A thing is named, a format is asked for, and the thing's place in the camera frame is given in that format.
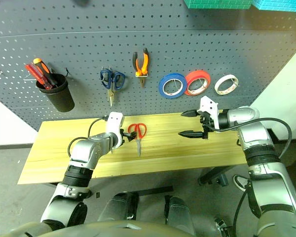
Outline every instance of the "red scissors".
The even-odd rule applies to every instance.
[[[140,128],[144,127],[144,134],[142,134]],[[128,132],[131,133],[132,132],[132,128],[134,128],[134,131],[137,132],[137,136],[136,136],[136,142],[137,142],[137,153],[140,157],[140,151],[141,151],[141,148],[140,148],[140,141],[142,140],[142,138],[146,135],[146,132],[147,132],[147,127],[145,124],[143,123],[133,123],[131,125],[129,125],[128,127]]]

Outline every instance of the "scissor blade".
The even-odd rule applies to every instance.
[[[113,105],[113,95],[112,96],[110,96],[110,105],[111,105],[111,107],[112,107],[112,105]]]
[[[141,152],[141,148],[140,148],[140,139],[137,139],[136,142],[137,142],[137,154],[138,154],[138,156],[140,157],[140,152]]]
[[[110,101],[110,96],[111,96],[110,95],[110,89],[108,89],[107,92],[108,92],[108,102],[109,102]]]

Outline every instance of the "blue scissors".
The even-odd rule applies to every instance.
[[[122,89],[124,86],[125,75],[118,71],[112,71],[111,68],[102,68],[100,71],[100,79],[102,85],[108,90],[108,101],[112,107],[115,92]]]

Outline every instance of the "plier handle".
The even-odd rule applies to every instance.
[[[148,75],[148,62],[149,62],[149,54],[148,54],[147,48],[144,48],[144,62],[141,69],[138,66],[137,52],[133,53],[133,67],[136,71],[135,75],[137,77],[146,77]]]

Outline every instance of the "tool holder cup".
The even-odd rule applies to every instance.
[[[47,90],[38,81],[36,86],[47,96],[59,112],[72,110],[74,108],[74,100],[70,94],[66,77],[61,74],[52,74],[52,76],[57,81],[58,87]]]

